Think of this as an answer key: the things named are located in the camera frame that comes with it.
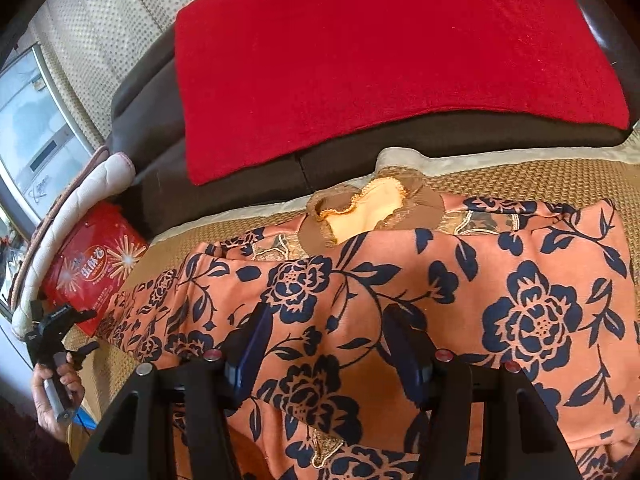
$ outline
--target floral blanket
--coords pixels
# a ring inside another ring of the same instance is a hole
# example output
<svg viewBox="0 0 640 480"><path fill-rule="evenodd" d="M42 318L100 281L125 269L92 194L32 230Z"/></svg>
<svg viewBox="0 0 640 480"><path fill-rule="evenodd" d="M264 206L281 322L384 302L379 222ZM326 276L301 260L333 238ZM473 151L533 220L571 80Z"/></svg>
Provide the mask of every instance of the floral blanket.
<svg viewBox="0 0 640 480"><path fill-rule="evenodd" d="M519 362L583 477L610 478L636 442L640 386L633 273L614 205L442 200L438 229L373 230L315 256L296 238L303 218L201 244L179 269L115 296L98 332L170 367L218 347L266 303L268 350L250 400L228 418L245 478L405 479L428 416L388 364L382 312L399 305L469 362ZM460 234L461 221L474 232ZM183 446L179 407L174 425ZM474 406L469 479L481 433Z"/></svg>

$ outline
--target woven mat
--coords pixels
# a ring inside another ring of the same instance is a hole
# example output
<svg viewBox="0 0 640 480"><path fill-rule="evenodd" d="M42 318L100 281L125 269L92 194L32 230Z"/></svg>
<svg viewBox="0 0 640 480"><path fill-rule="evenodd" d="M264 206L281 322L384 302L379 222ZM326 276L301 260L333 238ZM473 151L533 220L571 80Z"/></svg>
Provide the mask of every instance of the woven mat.
<svg viewBox="0 0 640 480"><path fill-rule="evenodd" d="M299 214L300 211L293 211L267 217L260 216L217 222L195 227L182 234L158 242L149 247L144 257L131 271L127 281L122 284L120 290L127 290L139 283L154 280L163 270L180 267L184 257L199 243L227 240L257 227L286 222Z"/></svg>
<svg viewBox="0 0 640 480"><path fill-rule="evenodd" d="M74 326L64 339L65 348L77 350L93 340ZM100 421L113 397L120 391L138 364L115 346L98 340L100 348L82 363L79 375L86 390L82 407L96 422Z"/></svg>
<svg viewBox="0 0 640 480"><path fill-rule="evenodd" d="M543 160L428 177L428 181L437 190L457 194L567 202L576 207L589 205L601 198L612 198L625 223L636 283L640 282L640 166L605 160ZM284 222L298 213L220 222L169 238L146 252L123 288L179 266L186 254L200 242L223 240L263 225ZM640 294L636 294L636 298L638 302ZM84 341L88 341L79 330L74 331L75 338L79 333ZM124 352L106 347L103 344L99 351L94 352L94 357L85 361L81 372L82 380L86 382L88 404L100 416L135 366L133 359Z"/></svg>

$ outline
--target person's hand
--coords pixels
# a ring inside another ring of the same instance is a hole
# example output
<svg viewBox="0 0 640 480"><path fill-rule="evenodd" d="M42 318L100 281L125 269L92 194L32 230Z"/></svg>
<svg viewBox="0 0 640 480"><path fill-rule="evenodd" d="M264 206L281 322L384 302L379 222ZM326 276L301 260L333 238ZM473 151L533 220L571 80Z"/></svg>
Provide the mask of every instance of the person's hand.
<svg viewBox="0 0 640 480"><path fill-rule="evenodd" d="M69 398L75 408L80 406L84 398L84 386L80 381L80 377L70 364L73 359L70 353L66 354L67 364L58 367L58 375L60 382L69 390ZM33 377L31 378L31 393L33 394L33 402L36 405L38 413L38 424L47 433L55 437L60 442L66 442L66 428L60 426L53 413L53 408L47 398L44 389L44 380L53 377L53 372L45 368L41 364L36 364L33 369Z"/></svg>

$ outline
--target red bag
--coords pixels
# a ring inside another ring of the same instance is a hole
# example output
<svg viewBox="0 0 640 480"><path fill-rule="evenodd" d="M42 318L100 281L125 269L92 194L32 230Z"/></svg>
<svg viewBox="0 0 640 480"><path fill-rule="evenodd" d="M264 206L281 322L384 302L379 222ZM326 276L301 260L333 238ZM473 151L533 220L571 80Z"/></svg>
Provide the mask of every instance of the red bag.
<svg viewBox="0 0 640 480"><path fill-rule="evenodd" d="M98 315L78 326L92 336L112 295L146 251L146 242L111 203L87 212L56 253L42 290L53 307L70 303Z"/></svg>

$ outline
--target red towel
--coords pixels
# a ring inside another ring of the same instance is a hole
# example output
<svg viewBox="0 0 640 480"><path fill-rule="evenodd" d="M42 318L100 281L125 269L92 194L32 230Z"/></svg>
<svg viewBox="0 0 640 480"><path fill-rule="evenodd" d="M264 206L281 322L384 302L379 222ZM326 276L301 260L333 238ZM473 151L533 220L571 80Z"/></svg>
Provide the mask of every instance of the red towel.
<svg viewBox="0 0 640 480"><path fill-rule="evenodd" d="M574 0L195 0L175 30L194 184L427 112L628 123Z"/></svg>

